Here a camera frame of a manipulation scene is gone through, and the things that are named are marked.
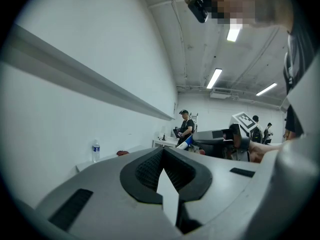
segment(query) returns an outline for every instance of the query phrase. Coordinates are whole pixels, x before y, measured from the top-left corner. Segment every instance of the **person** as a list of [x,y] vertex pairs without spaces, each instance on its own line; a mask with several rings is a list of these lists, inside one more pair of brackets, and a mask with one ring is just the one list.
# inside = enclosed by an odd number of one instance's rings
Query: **person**
[[[288,32],[288,51],[285,55],[283,75],[287,94],[297,85],[308,70],[319,46],[319,40],[295,0],[203,0],[203,5],[212,18],[229,21],[254,28],[280,26]],[[300,122],[290,106],[287,110],[285,128],[288,139],[300,137],[303,133]],[[240,145],[235,136],[235,147]],[[259,162],[268,151],[280,146],[263,145],[250,141],[249,153],[253,162]]]
[[255,143],[263,143],[263,132],[264,129],[259,124],[259,117],[257,115],[253,116],[253,121],[256,123],[256,127],[253,130],[251,140]]
[[194,121],[189,117],[189,112],[187,110],[183,109],[179,114],[182,116],[183,122],[179,131],[180,139],[178,145],[183,143],[194,133],[195,126]]
[[263,143],[265,145],[268,145],[271,143],[271,136],[274,135],[274,133],[270,131],[271,126],[272,126],[272,124],[268,123],[267,127],[264,130],[264,137],[263,137],[264,142]]

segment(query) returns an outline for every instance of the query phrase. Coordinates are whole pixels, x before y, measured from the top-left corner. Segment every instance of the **white wall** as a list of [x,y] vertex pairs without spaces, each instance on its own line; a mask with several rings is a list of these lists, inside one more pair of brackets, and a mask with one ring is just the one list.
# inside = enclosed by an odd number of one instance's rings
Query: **white wall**
[[[268,123],[272,123],[273,131],[272,142],[282,143],[284,132],[283,113],[281,111],[255,106],[236,101],[227,101],[224,99],[210,98],[208,94],[179,94],[178,109],[188,110],[189,113],[198,116],[198,131],[210,131],[221,129],[229,126],[231,116],[240,112],[246,112],[250,117],[257,115],[259,123],[265,129]],[[181,126],[182,118],[177,114],[177,119],[172,122],[172,126]]]
[[[171,67],[144,0],[33,0],[18,24],[174,116]],[[49,70],[41,61],[34,64]],[[168,120],[83,95],[24,68],[2,62],[1,74],[1,165],[12,194],[32,207],[91,158],[95,138],[105,157],[151,147],[156,132],[170,131]],[[64,81],[85,85],[69,75]]]

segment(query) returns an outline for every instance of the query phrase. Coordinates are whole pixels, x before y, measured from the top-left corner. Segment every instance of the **water bottle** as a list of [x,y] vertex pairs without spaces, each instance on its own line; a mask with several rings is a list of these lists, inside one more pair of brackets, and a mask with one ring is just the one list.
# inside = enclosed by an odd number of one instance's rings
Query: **water bottle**
[[98,162],[100,159],[100,145],[98,141],[95,139],[92,145],[92,161],[94,163]]

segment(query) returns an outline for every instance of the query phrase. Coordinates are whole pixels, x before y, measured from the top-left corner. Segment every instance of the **fluorescent light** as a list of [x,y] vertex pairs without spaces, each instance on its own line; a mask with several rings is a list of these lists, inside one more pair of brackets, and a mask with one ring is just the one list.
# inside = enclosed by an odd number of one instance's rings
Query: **fluorescent light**
[[271,90],[273,87],[276,87],[276,86],[277,86],[277,84],[276,84],[276,83],[273,83],[273,84],[271,84],[269,87],[267,87],[267,88],[265,88],[264,90],[262,90],[262,91],[260,91],[259,93],[257,93],[256,95],[257,95],[257,96],[260,96],[260,95],[266,93],[267,91]]
[[228,41],[235,42],[237,40],[239,32],[240,32],[240,29],[229,29],[229,33],[226,39]]
[[210,82],[209,82],[209,84],[207,86],[207,89],[211,89],[214,86],[214,84],[216,83],[216,81],[217,81],[218,77],[220,76],[221,72],[222,72],[222,69],[219,69],[219,68],[215,69],[214,74],[213,74],[213,76],[212,76],[212,78],[211,78],[211,80],[210,80]]

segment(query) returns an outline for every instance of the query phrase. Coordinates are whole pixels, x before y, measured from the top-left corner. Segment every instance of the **white table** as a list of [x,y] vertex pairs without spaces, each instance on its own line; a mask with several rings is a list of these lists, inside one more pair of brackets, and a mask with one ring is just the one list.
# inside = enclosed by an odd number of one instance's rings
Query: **white table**
[[[148,149],[148,147],[139,145],[139,146],[135,146],[133,148],[127,149],[125,151],[128,151],[129,153],[133,153],[133,152],[137,152],[137,151],[140,151],[140,150],[146,150],[146,149]],[[99,159],[97,161],[97,163],[99,163],[101,161],[108,160],[108,159],[117,158],[117,157],[118,157],[117,154],[108,155],[106,157],[103,157],[103,158]],[[75,167],[76,167],[78,173],[80,173],[81,171],[83,171],[84,169],[86,169],[87,167],[89,167],[89,166],[91,166],[93,164],[94,164],[94,162],[87,161],[87,162],[83,162],[83,163],[77,164]]]
[[165,137],[165,140],[162,140],[163,137],[160,137],[160,139],[154,139],[152,141],[152,147],[170,147],[170,148],[175,148],[176,145],[178,144],[179,139],[178,138],[173,138],[173,137]]

